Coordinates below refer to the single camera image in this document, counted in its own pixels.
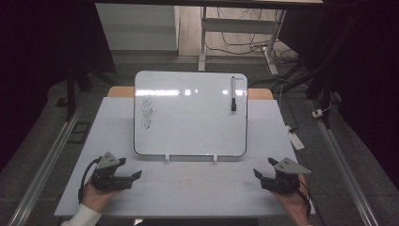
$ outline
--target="handwriting on whiteboard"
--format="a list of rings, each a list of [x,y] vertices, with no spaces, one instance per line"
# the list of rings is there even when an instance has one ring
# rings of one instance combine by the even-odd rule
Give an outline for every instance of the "handwriting on whiteboard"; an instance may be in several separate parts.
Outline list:
[[[141,125],[146,129],[150,129],[152,120],[156,113],[156,111],[153,110],[153,104],[150,100],[143,100],[141,104],[141,112],[143,114]]]

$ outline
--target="white power strip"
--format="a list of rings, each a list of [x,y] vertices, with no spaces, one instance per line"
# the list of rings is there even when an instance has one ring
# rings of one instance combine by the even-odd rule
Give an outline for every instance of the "white power strip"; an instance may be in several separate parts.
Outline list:
[[[290,127],[289,125],[287,125],[286,127],[287,127],[287,131],[288,131],[288,138],[290,139],[291,143],[293,144],[294,149],[295,149],[296,151],[304,149],[305,146],[304,146],[303,143],[300,141],[300,139],[299,139],[298,136],[295,134],[295,132],[290,133],[291,127]]]

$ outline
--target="white wall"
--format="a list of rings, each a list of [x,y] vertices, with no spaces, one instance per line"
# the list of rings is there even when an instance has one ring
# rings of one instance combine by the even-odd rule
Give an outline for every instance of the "white wall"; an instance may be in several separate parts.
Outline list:
[[[111,50],[177,50],[177,7],[124,4],[96,4],[96,7]]]

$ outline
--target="hand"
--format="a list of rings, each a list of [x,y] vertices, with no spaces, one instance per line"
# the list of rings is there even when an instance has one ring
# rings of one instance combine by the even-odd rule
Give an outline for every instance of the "hand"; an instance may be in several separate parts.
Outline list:
[[[83,187],[82,204],[97,213],[101,213],[111,198],[120,192],[121,190],[98,190],[88,180],[88,183]]]
[[[302,174],[298,175],[300,183],[299,190],[308,197],[308,190],[305,185],[305,178]],[[308,217],[306,216],[306,203],[302,198],[299,197],[296,193],[292,194],[279,194],[276,192],[272,192],[273,195],[279,200],[279,203],[282,205],[284,210],[290,216],[290,218],[294,221],[296,226],[304,226],[309,225]]]

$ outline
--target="person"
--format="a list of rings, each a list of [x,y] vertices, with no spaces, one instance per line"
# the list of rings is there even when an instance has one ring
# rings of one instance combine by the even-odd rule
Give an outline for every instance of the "person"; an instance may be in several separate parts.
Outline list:
[[[308,197],[308,190],[305,187],[305,178],[299,174],[299,190]],[[83,200],[79,205],[77,213],[69,221],[65,221],[61,226],[95,226],[101,217],[101,212],[106,207],[112,197],[120,193],[117,191],[102,191],[96,189],[90,181],[83,188]],[[310,225],[307,214],[306,204],[296,193],[279,194],[272,192],[282,205],[295,226]]]

